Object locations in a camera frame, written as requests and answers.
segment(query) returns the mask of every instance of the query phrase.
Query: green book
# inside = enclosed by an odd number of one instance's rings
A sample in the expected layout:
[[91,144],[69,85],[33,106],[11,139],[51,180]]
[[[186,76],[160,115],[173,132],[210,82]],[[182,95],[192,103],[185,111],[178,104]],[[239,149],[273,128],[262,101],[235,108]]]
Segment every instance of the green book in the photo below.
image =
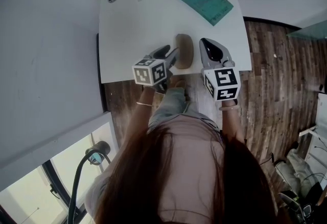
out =
[[216,25],[232,8],[228,0],[182,0],[213,26]]

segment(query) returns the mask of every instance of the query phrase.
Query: wooden floor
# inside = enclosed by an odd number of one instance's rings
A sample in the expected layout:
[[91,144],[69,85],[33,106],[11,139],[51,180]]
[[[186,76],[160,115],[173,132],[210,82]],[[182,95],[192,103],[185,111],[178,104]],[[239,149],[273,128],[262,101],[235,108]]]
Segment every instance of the wooden floor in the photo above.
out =
[[[247,146],[259,162],[274,153],[282,158],[298,139],[298,132],[315,122],[317,96],[327,73],[327,41],[289,38],[292,32],[280,26],[245,22],[251,51],[252,71],[241,72],[240,116]],[[185,76],[186,89],[199,112],[218,126],[220,103],[214,103],[199,74]],[[124,129],[141,94],[133,81],[105,84],[108,109],[112,112],[119,145]],[[160,103],[156,95],[154,104]],[[272,163],[262,165],[275,195],[287,187]]]

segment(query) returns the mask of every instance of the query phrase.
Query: pink shirt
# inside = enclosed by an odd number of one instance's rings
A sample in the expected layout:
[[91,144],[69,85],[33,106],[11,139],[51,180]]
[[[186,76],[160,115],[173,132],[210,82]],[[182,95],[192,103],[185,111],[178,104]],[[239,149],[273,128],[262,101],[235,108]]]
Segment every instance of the pink shirt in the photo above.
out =
[[[174,146],[171,174],[163,190],[159,215],[163,221],[210,223],[216,178],[212,146],[222,168],[223,146],[217,141],[220,137],[210,125],[185,115],[178,115],[164,125],[174,134]],[[86,195],[85,207],[92,217],[121,151]]]

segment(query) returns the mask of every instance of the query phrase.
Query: tan object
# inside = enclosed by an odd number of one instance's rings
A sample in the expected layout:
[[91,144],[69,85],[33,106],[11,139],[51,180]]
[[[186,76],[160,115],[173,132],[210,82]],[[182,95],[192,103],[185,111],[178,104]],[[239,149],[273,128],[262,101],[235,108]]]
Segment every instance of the tan object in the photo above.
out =
[[175,63],[177,69],[187,69],[193,63],[193,41],[187,34],[176,36],[176,45],[179,48],[179,58]]
[[183,88],[184,90],[186,89],[186,81],[185,80],[180,80],[175,84],[175,88],[180,87]]

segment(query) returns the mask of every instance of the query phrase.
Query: wrist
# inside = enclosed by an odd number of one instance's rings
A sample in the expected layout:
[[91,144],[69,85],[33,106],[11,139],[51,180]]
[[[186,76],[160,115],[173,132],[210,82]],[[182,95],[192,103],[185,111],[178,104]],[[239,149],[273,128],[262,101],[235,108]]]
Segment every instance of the wrist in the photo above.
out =
[[151,86],[144,86],[143,87],[143,92],[145,92],[145,93],[155,93],[155,89],[153,88],[153,87],[151,87]]
[[227,101],[222,101],[221,106],[222,107],[230,107],[230,106],[235,106],[236,103],[233,99],[229,99]]

